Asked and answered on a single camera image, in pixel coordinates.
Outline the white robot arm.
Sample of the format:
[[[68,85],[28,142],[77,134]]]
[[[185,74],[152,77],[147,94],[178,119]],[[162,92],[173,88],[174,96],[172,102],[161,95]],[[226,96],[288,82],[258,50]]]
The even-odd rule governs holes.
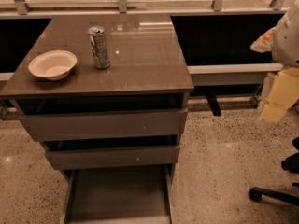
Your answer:
[[[282,65],[276,74],[267,74],[258,106],[257,126],[270,128],[299,100],[299,1],[250,49],[259,53],[270,51],[272,60]]]

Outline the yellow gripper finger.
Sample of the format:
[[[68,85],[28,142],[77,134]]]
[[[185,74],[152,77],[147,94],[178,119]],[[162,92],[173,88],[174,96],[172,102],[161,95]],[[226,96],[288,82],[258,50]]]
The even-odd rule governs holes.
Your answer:
[[[276,74],[268,73],[263,82],[256,125],[268,129],[278,124],[298,100],[298,68],[287,67]]]
[[[257,40],[255,40],[251,44],[250,49],[259,53],[270,52],[272,50],[272,41],[275,31],[275,27],[266,31],[263,35],[261,35]]]

